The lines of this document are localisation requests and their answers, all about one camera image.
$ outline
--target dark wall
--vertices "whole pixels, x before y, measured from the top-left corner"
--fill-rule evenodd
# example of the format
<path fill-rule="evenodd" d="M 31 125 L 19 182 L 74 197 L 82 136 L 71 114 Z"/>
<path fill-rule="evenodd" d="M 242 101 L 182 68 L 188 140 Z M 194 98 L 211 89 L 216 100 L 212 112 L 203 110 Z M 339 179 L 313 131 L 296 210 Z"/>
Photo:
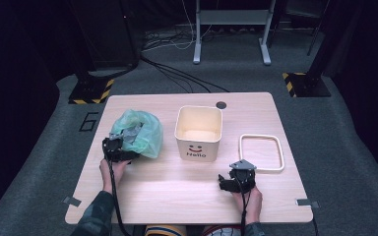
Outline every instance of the dark wall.
<path fill-rule="evenodd" d="M 378 0 L 365 0 L 346 61 L 333 80 L 378 162 Z"/>
<path fill-rule="evenodd" d="M 10 3 L 0 0 L 0 199 L 51 116 L 59 91 Z"/>

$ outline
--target metal stand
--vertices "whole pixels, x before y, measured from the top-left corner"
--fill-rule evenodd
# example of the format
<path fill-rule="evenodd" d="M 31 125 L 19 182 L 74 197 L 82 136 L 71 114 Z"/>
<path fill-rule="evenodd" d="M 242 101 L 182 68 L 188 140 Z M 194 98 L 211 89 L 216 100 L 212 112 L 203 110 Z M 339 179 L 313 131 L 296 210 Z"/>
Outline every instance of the metal stand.
<path fill-rule="evenodd" d="M 270 24 L 276 0 L 272 0 L 268 10 L 203 10 L 200 0 L 196 0 L 196 44 L 193 58 L 194 64 L 201 62 L 201 25 L 264 25 L 263 38 L 259 38 L 263 62 L 270 65 L 270 55 L 267 47 Z"/>

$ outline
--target dark sleeve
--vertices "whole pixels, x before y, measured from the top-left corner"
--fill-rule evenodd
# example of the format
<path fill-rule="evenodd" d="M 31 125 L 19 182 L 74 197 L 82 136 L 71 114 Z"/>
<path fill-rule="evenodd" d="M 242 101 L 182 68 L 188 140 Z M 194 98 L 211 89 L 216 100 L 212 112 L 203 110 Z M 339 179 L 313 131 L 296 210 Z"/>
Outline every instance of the dark sleeve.
<path fill-rule="evenodd" d="M 262 230 L 260 222 L 249 223 L 245 226 L 245 236 L 264 236 L 265 232 Z"/>
<path fill-rule="evenodd" d="M 94 201 L 86 208 L 71 236 L 109 235 L 113 208 L 112 195 L 100 191 Z"/>

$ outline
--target green plastic bag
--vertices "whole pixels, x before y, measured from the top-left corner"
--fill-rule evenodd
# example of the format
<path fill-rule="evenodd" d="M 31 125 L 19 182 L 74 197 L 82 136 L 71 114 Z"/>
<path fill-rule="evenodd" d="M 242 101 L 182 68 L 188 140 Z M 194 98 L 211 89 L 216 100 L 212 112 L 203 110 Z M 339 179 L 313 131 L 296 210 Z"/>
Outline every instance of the green plastic bag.
<path fill-rule="evenodd" d="M 141 130 L 133 143 L 124 139 L 122 149 L 131 150 L 149 158 L 157 158 L 161 150 L 163 131 L 159 119 L 145 111 L 128 109 L 115 121 L 111 134 L 119 135 L 123 130 L 140 126 Z"/>

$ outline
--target person's right hand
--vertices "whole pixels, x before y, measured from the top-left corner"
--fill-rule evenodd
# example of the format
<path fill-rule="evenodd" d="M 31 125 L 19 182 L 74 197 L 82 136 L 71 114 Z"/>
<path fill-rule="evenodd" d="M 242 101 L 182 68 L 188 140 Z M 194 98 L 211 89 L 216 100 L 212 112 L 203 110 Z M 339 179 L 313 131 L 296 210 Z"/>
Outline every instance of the person's right hand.
<path fill-rule="evenodd" d="M 240 212 L 243 212 L 244 205 L 242 201 L 241 193 L 232 193 L 232 196 L 234 197 L 235 202 L 237 203 L 237 207 L 240 210 Z M 250 194 L 244 194 L 245 202 L 247 203 L 247 214 L 245 216 L 245 224 L 253 223 L 253 222 L 259 222 L 260 221 L 260 212 L 262 211 L 262 201 L 263 201 L 263 195 L 260 192 L 260 190 L 257 188 L 257 186 L 254 186 L 253 189 L 251 189 Z"/>

